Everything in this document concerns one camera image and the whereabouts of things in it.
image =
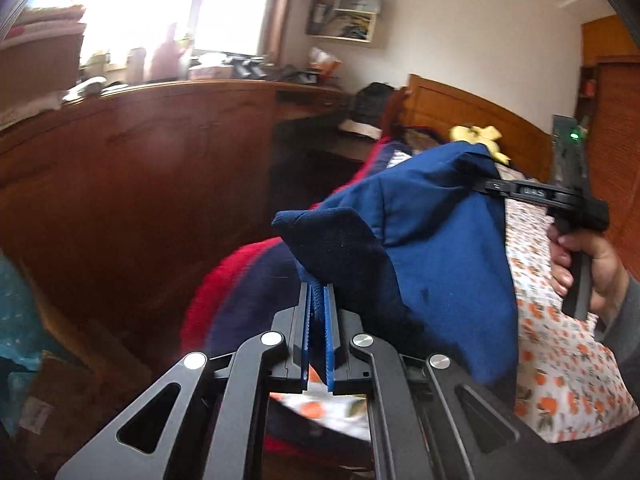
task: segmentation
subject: sleeve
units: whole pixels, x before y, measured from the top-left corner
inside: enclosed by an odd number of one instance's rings
[[[640,283],[633,277],[619,314],[599,340],[615,355],[626,388],[640,404]]]

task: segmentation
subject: blue cloth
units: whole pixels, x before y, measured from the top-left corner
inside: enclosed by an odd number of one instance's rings
[[[400,351],[439,351],[482,384],[514,379],[517,309],[504,202],[473,191],[497,178],[482,144],[450,142],[274,225],[300,264],[333,283],[339,308]],[[324,320],[314,310],[311,344]]]
[[[378,152],[378,156],[372,161],[366,176],[371,176],[380,171],[386,170],[386,166],[391,161],[395,152],[403,152],[409,156],[413,156],[411,148],[401,140],[390,140],[386,142]]]
[[[296,260],[279,243],[264,251],[220,306],[206,348],[209,356],[235,352],[254,335],[271,328],[276,312],[295,306],[300,298]]]

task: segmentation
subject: silver screw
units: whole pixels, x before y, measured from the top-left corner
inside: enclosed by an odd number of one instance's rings
[[[191,352],[184,358],[184,365],[189,370],[197,370],[207,363],[207,356],[202,352]]]
[[[263,345],[276,346],[282,341],[282,335],[279,332],[265,332],[260,341]]]
[[[353,336],[353,344],[361,348],[373,345],[373,337],[369,334],[358,334]]]
[[[429,357],[429,364],[433,368],[436,368],[436,370],[446,370],[451,364],[451,359],[449,359],[446,355],[434,354]]]

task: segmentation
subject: bright window light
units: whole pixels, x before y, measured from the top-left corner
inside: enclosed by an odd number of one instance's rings
[[[87,23],[81,60],[98,50],[109,51],[111,62],[127,59],[129,50],[158,47],[171,23],[178,23],[177,38],[184,36],[191,0],[75,0],[86,7]]]
[[[256,54],[266,2],[202,0],[195,47],[235,54]]]

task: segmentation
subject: wooden bed headboard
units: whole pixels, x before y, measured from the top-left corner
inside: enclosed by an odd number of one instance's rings
[[[428,126],[443,140],[453,126],[494,126],[502,134],[501,151],[527,176],[547,182],[551,167],[551,136],[522,117],[453,86],[411,74],[412,94],[404,106],[402,124]]]

